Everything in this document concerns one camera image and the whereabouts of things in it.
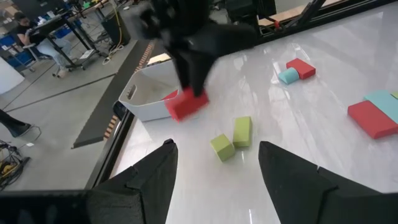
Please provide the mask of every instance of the white bin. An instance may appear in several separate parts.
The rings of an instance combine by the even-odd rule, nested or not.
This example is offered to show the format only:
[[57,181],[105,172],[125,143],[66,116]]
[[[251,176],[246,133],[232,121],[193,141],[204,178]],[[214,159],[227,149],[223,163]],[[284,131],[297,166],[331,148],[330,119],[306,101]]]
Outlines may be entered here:
[[179,88],[173,61],[168,60],[134,73],[119,101],[141,121],[167,118],[170,113],[162,99],[175,90],[179,93]]

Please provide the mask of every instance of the jeans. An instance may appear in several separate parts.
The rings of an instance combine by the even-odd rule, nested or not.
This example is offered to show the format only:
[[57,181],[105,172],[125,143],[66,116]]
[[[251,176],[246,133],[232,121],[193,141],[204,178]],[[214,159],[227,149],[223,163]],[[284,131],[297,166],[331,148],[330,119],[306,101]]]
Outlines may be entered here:
[[[62,51],[66,55],[70,54],[72,45],[69,41],[63,39],[55,39],[54,42],[62,49]],[[57,52],[57,50],[55,50],[55,48],[53,47],[53,45],[49,40],[44,39],[43,41],[41,41],[41,43],[39,43],[38,46],[36,46],[36,49],[40,53],[52,57],[62,69],[65,69],[65,67],[67,66],[68,62],[66,61],[66,59],[59,52]]]

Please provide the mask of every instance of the white tabletop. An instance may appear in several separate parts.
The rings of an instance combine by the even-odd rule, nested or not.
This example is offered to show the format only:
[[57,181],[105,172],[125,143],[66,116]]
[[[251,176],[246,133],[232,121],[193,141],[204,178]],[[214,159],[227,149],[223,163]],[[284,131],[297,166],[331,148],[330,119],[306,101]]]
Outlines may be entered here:
[[[172,138],[178,171],[168,224],[279,223],[261,176],[260,141],[381,192],[398,191],[398,135],[371,139],[347,107],[374,90],[398,91],[398,3],[225,56],[206,86],[210,104],[182,123],[133,124],[114,174]],[[277,74],[301,58],[315,77],[289,86]],[[252,146],[222,163],[210,140],[230,140],[251,116]]]

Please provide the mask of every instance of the concrete floor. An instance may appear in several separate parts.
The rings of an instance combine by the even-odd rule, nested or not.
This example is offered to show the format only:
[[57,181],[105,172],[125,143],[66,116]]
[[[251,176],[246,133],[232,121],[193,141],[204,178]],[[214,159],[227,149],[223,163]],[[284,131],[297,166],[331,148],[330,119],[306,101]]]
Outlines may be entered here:
[[[83,27],[91,36],[103,29],[94,14],[83,20]],[[86,50],[73,34],[64,38],[72,43],[73,56],[80,57]],[[103,58],[94,56],[85,71],[77,68],[62,80],[52,76],[56,69],[53,60],[41,61],[34,65],[34,73],[24,72],[26,79],[20,85],[0,95],[0,108],[42,131],[34,146],[21,148],[22,154],[32,160],[6,190],[82,189],[86,185],[105,142],[73,150],[72,144],[111,82],[110,75],[118,71],[135,43],[131,40],[106,65]],[[97,47],[108,53],[107,43]],[[37,134],[35,129],[22,139],[14,139],[0,126],[0,139],[17,147],[31,142]]]

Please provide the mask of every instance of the cyan block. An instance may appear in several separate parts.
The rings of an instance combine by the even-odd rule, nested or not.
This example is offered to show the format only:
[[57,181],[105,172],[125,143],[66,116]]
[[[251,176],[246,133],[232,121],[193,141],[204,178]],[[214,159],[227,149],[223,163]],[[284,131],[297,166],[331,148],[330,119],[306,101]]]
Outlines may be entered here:
[[217,153],[219,159],[223,162],[235,155],[235,148],[225,134],[221,134],[217,138],[211,140],[210,144]]
[[395,99],[387,90],[374,91],[364,97],[374,106],[377,106],[391,120],[398,123],[398,100]]
[[288,68],[285,71],[279,73],[279,79],[286,84],[291,84],[300,79],[299,73],[294,68]]
[[251,118],[249,116],[235,119],[234,139],[235,147],[247,147],[251,144]]

